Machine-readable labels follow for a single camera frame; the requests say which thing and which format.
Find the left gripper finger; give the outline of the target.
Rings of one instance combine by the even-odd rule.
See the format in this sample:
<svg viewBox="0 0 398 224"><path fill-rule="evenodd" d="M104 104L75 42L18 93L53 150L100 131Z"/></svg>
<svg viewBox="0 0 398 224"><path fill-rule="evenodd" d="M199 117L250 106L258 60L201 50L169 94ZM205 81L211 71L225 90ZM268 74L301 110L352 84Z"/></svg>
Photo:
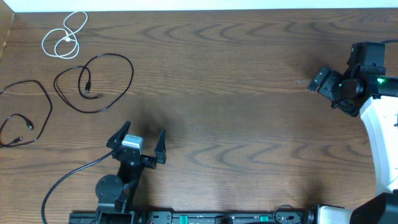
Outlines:
<svg viewBox="0 0 398 224"><path fill-rule="evenodd" d="M121 145L124 137L128 134L130 125L131 122L126 121L121 129L108 139L106 146L110 149L116 149L117 146Z"/></svg>
<svg viewBox="0 0 398 224"><path fill-rule="evenodd" d="M165 151L165 134L166 131L161 130L158 143L155 147L155 159L156 163L165 164L167 160L166 151Z"/></svg>

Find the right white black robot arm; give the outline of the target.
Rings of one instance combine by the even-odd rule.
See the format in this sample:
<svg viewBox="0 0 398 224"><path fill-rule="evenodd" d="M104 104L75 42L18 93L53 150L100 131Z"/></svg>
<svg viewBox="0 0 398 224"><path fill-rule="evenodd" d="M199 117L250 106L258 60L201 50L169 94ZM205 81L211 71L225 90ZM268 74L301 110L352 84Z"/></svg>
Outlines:
<svg viewBox="0 0 398 224"><path fill-rule="evenodd" d="M307 223L397 223L397 78L386 75L386 42L352 45L347 70L322 67L308 89L365 125L374 163L374 198L355 209L316 205Z"/></svg>

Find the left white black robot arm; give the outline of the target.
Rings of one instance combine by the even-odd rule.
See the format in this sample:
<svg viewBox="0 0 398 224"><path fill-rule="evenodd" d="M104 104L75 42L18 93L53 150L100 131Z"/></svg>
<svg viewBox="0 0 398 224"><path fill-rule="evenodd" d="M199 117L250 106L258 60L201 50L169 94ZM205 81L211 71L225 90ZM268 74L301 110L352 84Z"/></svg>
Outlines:
<svg viewBox="0 0 398 224"><path fill-rule="evenodd" d="M131 123L126 122L106 144L111 156L120 162L117 174L106 175L97 182L98 198L95 223L147 223L147 215L132 206L132 200L144 169L155 169L165 164L165 130L161 130L154 149L155 156L144 155L142 137L129 134Z"/></svg>

